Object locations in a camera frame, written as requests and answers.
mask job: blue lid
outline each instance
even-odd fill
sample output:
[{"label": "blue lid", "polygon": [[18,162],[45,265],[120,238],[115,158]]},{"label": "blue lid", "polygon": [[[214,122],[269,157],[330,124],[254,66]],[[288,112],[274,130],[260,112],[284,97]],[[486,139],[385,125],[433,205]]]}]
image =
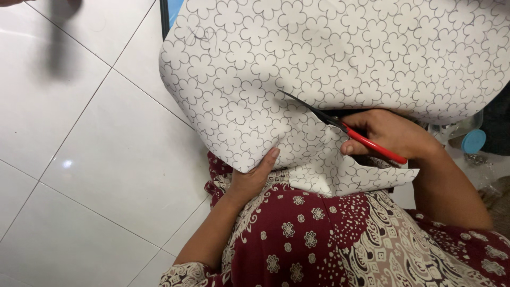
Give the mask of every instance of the blue lid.
[{"label": "blue lid", "polygon": [[485,144],[486,135],[483,130],[472,130],[462,140],[461,149],[468,154],[477,153]]}]

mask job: black scissor blade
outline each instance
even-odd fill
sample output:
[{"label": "black scissor blade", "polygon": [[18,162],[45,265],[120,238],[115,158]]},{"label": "black scissor blade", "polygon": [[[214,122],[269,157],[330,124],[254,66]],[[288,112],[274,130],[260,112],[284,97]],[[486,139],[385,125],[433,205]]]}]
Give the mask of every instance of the black scissor blade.
[{"label": "black scissor blade", "polygon": [[327,122],[328,122],[327,124],[331,124],[331,125],[337,126],[337,127],[339,127],[339,128],[342,128],[342,127],[340,127],[339,123],[337,123],[337,121],[336,121],[333,117],[331,117],[331,116],[329,116],[329,115],[327,115],[327,114],[323,113],[321,110],[319,110],[319,109],[316,109],[316,108],[312,107],[311,105],[309,105],[309,104],[305,103],[304,101],[302,101],[302,100],[300,100],[300,99],[296,98],[295,96],[293,96],[293,95],[291,95],[291,94],[289,94],[289,93],[287,93],[287,92],[285,92],[285,91],[282,91],[282,90],[280,90],[280,89],[279,89],[279,91],[280,91],[280,92],[282,92],[282,93],[284,93],[284,94],[286,94],[286,95],[288,95],[289,97],[291,97],[291,98],[295,99],[296,101],[298,101],[300,104],[304,105],[305,107],[309,108],[309,109],[310,109],[312,112],[314,112],[317,116],[322,117],[322,118],[324,119],[323,121],[327,121]]}]

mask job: flower pattern paper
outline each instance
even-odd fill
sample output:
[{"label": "flower pattern paper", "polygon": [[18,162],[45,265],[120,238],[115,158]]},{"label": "flower pattern paper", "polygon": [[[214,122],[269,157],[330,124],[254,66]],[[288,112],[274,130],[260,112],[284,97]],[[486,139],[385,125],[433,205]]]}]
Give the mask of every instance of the flower pattern paper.
[{"label": "flower pattern paper", "polygon": [[509,81],[510,3],[494,0],[187,0],[160,72],[201,139],[241,172],[271,147],[290,184],[333,195],[412,181],[417,170],[342,156],[320,109],[387,108],[446,124]]}]

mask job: scissors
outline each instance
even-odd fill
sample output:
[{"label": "scissors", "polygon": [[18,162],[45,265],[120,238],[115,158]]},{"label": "scissors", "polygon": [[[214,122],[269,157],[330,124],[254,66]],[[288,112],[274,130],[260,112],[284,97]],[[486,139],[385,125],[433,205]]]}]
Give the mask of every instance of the scissors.
[{"label": "scissors", "polygon": [[387,158],[389,158],[390,160],[393,160],[393,161],[396,161],[396,162],[402,163],[402,164],[407,163],[407,159],[406,158],[404,158],[402,156],[399,156],[398,154],[396,154],[394,152],[391,152],[391,151],[381,147],[380,145],[374,143],[373,141],[367,139],[366,137],[358,134],[357,132],[352,130],[350,127],[348,127],[345,123],[342,123],[338,118],[334,118],[332,116],[329,116],[329,115],[325,114],[321,110],[312,107],[311,105],[303,102],[302,100],[296,98],[295,96],[293,96],[293,95],[291,95],[291,94],[289,94],[287,92],[284,92],[284,91],[282,91],[280,89],[278,91],[280,91],[280,92],[288,95],[289,97],[295,99],[300,104],[304,105],[305,107],[309,108],[312,112],[314,112],[319,118],[321,118],[321,120],[323,122],[325,122],[326,124],[330,124],[330,125],[333,125],[335,127],[340,128],[348,136],[350,136],[354,140],[360,142],[362,145],[366,146],[367,148],[373,149],[373,150],[377,151],[378,153],[380,153],[380,154],[386,156]]}]

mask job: black frame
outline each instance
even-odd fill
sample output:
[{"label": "black frame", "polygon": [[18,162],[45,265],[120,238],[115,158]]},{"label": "black frame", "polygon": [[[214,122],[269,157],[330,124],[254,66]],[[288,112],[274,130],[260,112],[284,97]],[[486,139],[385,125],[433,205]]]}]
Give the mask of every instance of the black frame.
[{"label": "black frame", "polygon": [[161,10],[161,32],[163,34],[163,41],[170,32],[170,21],[168,18],[168,0],[160,0]]}]

